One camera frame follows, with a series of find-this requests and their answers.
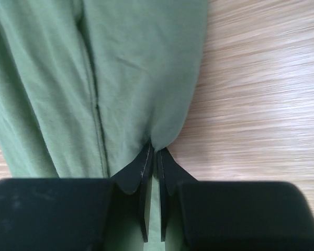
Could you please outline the green tank top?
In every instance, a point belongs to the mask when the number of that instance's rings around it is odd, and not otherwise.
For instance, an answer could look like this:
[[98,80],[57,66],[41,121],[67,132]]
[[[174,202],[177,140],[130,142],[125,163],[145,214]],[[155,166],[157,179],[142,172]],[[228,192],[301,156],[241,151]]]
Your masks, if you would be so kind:
[[0,1],[0,147],[14,178],[109,178],[179,135],[208,1]]

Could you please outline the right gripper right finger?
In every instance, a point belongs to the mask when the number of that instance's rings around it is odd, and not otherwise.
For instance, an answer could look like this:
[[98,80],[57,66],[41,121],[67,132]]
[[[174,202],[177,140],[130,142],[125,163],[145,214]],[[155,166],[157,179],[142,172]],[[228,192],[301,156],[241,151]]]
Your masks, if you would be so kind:
[[156,163],[159,180],[161,241],[165,242],[170,198],[176,192],[178,184],[197,182],[197,179],[175,161],[166,147],[156,153]]

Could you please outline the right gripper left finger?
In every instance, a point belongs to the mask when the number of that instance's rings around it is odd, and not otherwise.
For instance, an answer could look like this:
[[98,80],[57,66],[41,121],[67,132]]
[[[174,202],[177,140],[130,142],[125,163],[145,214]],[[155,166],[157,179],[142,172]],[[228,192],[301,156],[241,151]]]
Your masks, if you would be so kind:
[[124,194],[134,198],[143,241],[149,237],[154,148],[147,143],[127,166],[112,176]]

